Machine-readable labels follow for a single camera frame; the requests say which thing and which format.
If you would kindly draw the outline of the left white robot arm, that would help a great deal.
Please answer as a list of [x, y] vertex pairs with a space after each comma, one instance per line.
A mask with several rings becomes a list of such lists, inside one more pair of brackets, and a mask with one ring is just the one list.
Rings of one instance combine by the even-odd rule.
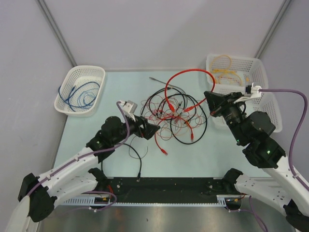
[[101, 129], [75, 156], [43, 174], [30, 173], [23, 178], [18, 204], [6, 226], [7, 232], [25, 232], [29, 225], [47, 218], [53, 210], [69, 200], [87, 192], [102, 193], [107, 182], [103, 173], [95, 168], [131, 135], [149, 140], [160, 129], [142, 116], [116, 116], [105, 120]]

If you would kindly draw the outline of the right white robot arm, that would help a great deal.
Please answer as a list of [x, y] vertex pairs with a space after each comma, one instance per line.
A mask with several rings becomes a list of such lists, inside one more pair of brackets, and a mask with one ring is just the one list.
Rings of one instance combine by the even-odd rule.
[[[260, 98], [263, 92], [289, 92], [300, 95], [304, 100], [301, 119], [292, 137], [289, 152], [270, 136], [275, 130], [266, 112], [254, 111], [249, 116], [241, 111], [239, 104]], [[244, 191], [281, 212], [287, 222], [299, 232], [309, 230], [309, 182], [293, 165], [293, 148], [308, 108], [307, 97], [300, 91], [287, 89], [262, 89], [253, 87], [246, 94], [232, 92], [227, 95], [204, 92], [212, 117], [223, 117], [237, 145], [244, 147], [247, 161], [269, 174], [281, 186], [283, 196], [267, 186], [253, 187], [245, 183], [244, 174], [223, 181], [228, 194]]]

